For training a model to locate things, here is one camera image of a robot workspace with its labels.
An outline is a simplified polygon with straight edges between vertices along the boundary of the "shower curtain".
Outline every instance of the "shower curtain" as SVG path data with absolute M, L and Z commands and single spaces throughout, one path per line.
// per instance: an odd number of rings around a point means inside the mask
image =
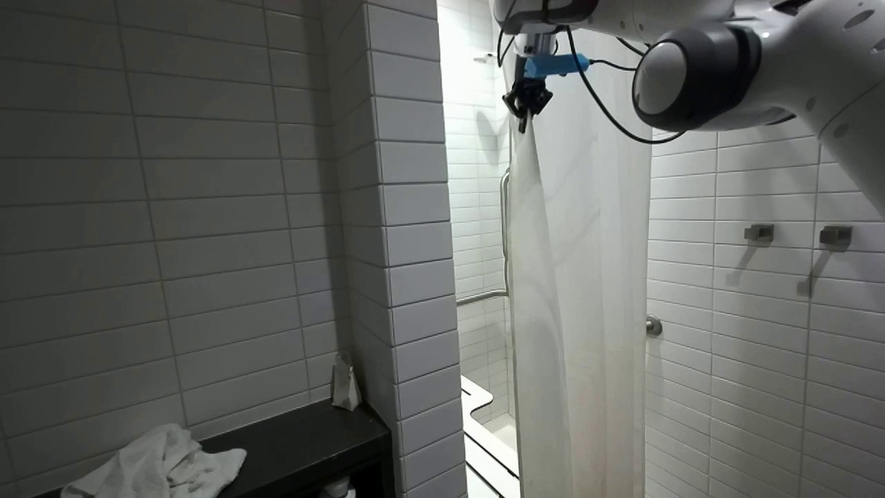
M 578 45 L 618 56 L 600 36 Z M 625 109 L 625 77 L 596 86 Z M 578 81 L 553 94 L 516 138 L 505 200 L 524 494 L 640 498 L 651 149 L 621 138 Z

